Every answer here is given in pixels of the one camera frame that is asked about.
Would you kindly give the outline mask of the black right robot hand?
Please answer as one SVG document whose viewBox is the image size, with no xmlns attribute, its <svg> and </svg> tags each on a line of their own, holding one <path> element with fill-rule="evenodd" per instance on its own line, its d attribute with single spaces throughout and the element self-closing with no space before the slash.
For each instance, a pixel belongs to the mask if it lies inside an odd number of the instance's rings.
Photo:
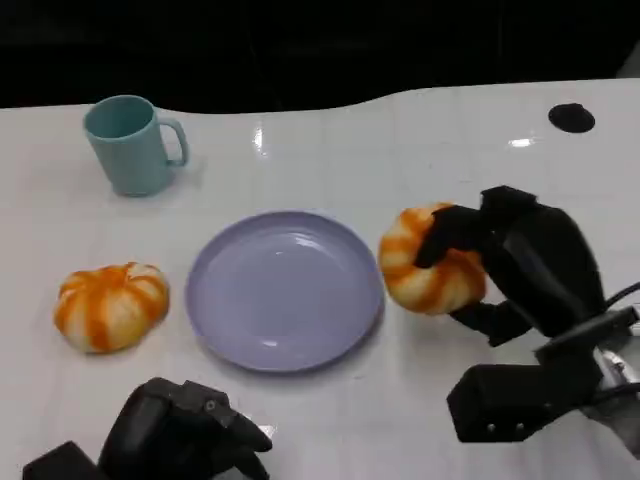
<svg viewBox="0 0 640 480">
<path fill-rule="evenodd" d="M 431 267 L 451 250 L 478 254 L 505 297 L 496 305 L 473 301 L 450 314 L 493 347 L 530 329 L 554 338 L 607 309 L 597 262 L 578 225 L 531 193 L 498 186 L 482 191 L 478 209 L 436 211 L 414 264 Z"/>
</svg>

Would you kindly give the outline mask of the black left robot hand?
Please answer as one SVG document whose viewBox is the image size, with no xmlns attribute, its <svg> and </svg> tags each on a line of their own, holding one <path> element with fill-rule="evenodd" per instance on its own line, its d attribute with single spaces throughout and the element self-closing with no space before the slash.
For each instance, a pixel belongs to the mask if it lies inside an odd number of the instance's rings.
<svg viewBox="0 0 640 480">
<path fill-rule="evenodd" d="M 233 468 L 249 479 L 268 479 L 258 455 L 272 447 L 226 393 L 155 377 L 129 395 L 98 468 L 110 479 L 212 479 Z"/>
</svg>

